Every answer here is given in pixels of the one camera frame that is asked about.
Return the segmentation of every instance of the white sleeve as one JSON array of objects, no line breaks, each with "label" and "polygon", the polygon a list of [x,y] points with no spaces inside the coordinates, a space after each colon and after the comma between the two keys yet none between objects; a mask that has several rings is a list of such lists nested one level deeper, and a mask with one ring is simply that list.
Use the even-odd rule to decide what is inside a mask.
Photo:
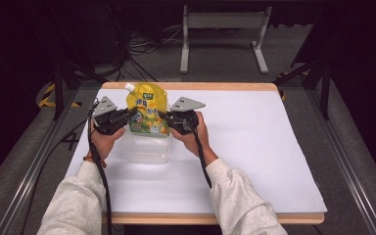
[{"label": "white sleeve", "polygon": [[222,234],[287,234],[276,213],[241,169],[218,159],[207,166],[211,202]]},{"label": "white sleeve", "polygon": [[38,234],[101,234],[106,190],[97,166],[83,161],[57,188]]}]

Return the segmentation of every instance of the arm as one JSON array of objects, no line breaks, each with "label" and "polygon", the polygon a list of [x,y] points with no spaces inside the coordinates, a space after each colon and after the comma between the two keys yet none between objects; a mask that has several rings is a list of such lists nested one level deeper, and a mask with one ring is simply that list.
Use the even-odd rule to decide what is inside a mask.
[{"label": "arm", "polygon": [[[104,160],[124,128],[113,135],[95,131],[92,141]],[[83,161],[77,175],[64,179],[45,212],[38,234],[100,234],[106,190],[91,158]]]},{"label": "arm", "polygon": [[[212,150],[204,118],[197,113],[197,131],[203,145],[207,173],[211,180],[211,202],[223,234],[286,234],[277,221],[271,204],[253,187],[245,172],[231,169]],[[198,146],[193,134],[180,135],[172,129],[175,139],[182,141],[195,156]]]}]

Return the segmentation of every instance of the metal frame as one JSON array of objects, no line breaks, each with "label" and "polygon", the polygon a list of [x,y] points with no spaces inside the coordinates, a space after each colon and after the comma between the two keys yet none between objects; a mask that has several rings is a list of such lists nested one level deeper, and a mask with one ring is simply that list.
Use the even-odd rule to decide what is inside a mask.
[{"label": "metal frame", "polygon": [[[70,90],[65,99],[64,105],[67,106],[71,104],[76,94],[76,90]],[[34,160],[32,161],[23,181],[21,182],[16,195],[14,196],[11,204],[5,212],[4,217],[0,222],[0,235],[9,234],[12,231],[12,227],[18,218],[21,210],[23,209],[24,203],[29,197],[29,194],[33,188],[35,181],[37,180],[39,169],[44,165],[45,158],[48,155],[50,144],[54,139],[57,131],[60,129],[61,123],[65,118],[67,110],[61,110],[60,116],[58,119],[54,120],[48,131],[45,135],[45,138],[35,155]]]},{"label": "metal frame", "polygon": [[364,218],[365,224],[367,225],[371,234],[376,234],[376,212],[368,200],[364,187],[362,186],[361,182],[355,174],[355,171],[353,170],[351,162],[347,157],[347,153],[345,152],[338,139],[337,134],[335,133],[334,127],[329,122],[329,120],[325,120],[323,112],[318,109],[319,99],[316,95],[316,91],[308,90],[306,92],[306,95],[313,109],[315,110],[318,119],[322,123],[322,127],[326,132],[328,139],[334,149],[335,160],[341,170],[341,173],[344,175],[344,178],[347,181],[352,196],[356,204],[358,205],[362,217]]},{"label": "metal frame", "polygon": [[184,6],[183,16],[183,45],[181,55],[181,73],[188,72],[189,58],[189,28],[258,28],[258,40],[252,41],[253,50],[258,60],[261,73],[267,74],[268,68],[261,52],[261,43],[267,29],[270,18],[271,7],[267,7],[264,12],[252,13],[189,13],[188,7]]}]

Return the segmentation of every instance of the white board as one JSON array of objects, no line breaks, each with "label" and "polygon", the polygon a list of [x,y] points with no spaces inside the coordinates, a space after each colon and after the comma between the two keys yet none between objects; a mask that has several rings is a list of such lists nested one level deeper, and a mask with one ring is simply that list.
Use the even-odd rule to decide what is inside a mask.
[{"label": "white board", "polygon": [[[181,96],[206,103],[198,111],[204,115],[212,148],[231,167],[243,169],[276,212],[327,211],[277,92],[167,93],[170,104]],[[125,108],[126,95],[126,90],[101,89],[97,97],[108,96]],[[113,212],[213,213],[200,161],[181,142],[171,139],[166,164],[132,164],[119,142],[106,168]],[[83,134],[66,176],[76,174],[87,151]]]}]

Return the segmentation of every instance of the yellow pouch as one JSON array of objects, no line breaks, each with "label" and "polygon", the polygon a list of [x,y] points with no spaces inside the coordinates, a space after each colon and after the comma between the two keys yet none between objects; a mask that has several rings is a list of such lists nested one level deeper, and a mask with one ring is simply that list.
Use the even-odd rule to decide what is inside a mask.
[{"label": "yellow pouch", "polygon": [[127,83],[129,91],[126,97],[129,110],[137,107],[137,114],[129,120],[130,131],[135,134],[146,134],[152,137],[167,137],[169,127],[166,120],[160,118],[158,111],[166,112],[166,92],[157,84],[139,82],[136,85]]}]

